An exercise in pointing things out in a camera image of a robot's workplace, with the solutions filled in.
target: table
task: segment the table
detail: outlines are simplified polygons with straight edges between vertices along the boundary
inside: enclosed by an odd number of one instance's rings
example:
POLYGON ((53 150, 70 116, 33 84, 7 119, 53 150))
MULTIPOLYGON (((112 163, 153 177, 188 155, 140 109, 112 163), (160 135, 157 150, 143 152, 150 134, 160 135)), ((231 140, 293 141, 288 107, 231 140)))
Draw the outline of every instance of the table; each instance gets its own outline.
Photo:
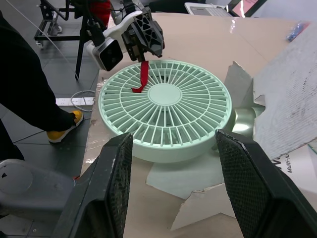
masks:
MULTIPOLYGON (((255 76, 287 45, 295 22, 265 18, 231 18, 154 13, 164 33, 162 59, 196 64, 224 81, 232 61, 255 76)), ((147 60, 157 58, 146 54, 147 60)), ((82 174, 99 155, 110 133, 98 111, 98 96, 104 81, 120 69, 134 64, 128 55, 111 72, 100 71, 93 105, 82 174)), ((242 238, 236 219, 218 214, 195 224, 170 231, 183 199, 145 184, 153 164, 133 158, 126 238, 242 238)))

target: wall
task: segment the wall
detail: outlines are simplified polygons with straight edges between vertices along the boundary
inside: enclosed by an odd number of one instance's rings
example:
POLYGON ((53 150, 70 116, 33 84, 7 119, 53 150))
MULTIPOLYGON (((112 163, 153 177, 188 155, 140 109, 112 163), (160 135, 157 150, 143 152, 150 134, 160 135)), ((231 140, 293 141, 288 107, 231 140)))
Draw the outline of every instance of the wall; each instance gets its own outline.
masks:
MULTIPOLYGON (((226 5, 230 0, 206 0, 226 5)), ((293 20, 317 21, 317 0, 267 0, 252 17, 277 17, 293 20)))

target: yellow shoe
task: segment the yellow shoe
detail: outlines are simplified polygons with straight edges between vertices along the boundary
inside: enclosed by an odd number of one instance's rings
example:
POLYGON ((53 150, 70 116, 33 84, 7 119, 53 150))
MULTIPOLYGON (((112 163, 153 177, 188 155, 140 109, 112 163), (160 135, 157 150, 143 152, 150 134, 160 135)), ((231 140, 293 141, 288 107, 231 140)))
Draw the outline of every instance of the yellow shoe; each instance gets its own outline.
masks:
POLYGON ((84 115, 81 111, 73 111, 75 114, 75 123, 76 125, 73 125, 70 129, 65 131, 47 131, 46 134, 48 135, 49 142, 51 143, 59 143, 61 142, 65 136, 74 128, 76 128, 84 118, 84 115))

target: laptop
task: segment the laptop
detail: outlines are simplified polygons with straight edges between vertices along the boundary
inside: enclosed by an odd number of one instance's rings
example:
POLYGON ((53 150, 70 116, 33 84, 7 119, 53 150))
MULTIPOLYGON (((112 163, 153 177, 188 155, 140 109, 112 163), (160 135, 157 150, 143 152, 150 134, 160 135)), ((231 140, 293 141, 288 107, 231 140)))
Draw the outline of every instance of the laptop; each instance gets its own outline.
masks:
POLYGON ((213 5, 186 2, 185 7, 191 15, 250 17, 266 0, 232 0, 228 5, 213 5))

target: metal stand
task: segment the metal stand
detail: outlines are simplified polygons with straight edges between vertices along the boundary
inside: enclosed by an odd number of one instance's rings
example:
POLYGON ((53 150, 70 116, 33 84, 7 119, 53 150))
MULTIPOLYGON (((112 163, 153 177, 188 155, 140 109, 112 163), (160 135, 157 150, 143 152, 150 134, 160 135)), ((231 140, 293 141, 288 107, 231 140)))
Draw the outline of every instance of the metal stand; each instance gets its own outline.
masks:
MULTIPOLYGON (((57 19, 60 16, 63 20, 67 21, 69 19, 69 13, 75 12, 75 8, 70 8, 69 0, 66 0, 65 8, 55 8, 47 0, 41 0, 39 8, 41 9, 43 20, 39 26, 42 32, 45 31, 46 25, 49 24, 47 30, 47 35, 52 41, 79 41, 78 54, 77 54, 77 63, 76 63, 76 75, 75 78, 78 80, 81 61, 83 56, 84 44, 89 41, 89 36, 87 34, 87 16, 84 14, 82 19, 82 25, 79 36, 61 36, 59 35, 62 32, 62 28, 57 23, 57 19)), ((42 49, 43 41, 48 41, 46 36, 42 32, 37 30, 35 33, 34 39, 36 44, 42 49)))

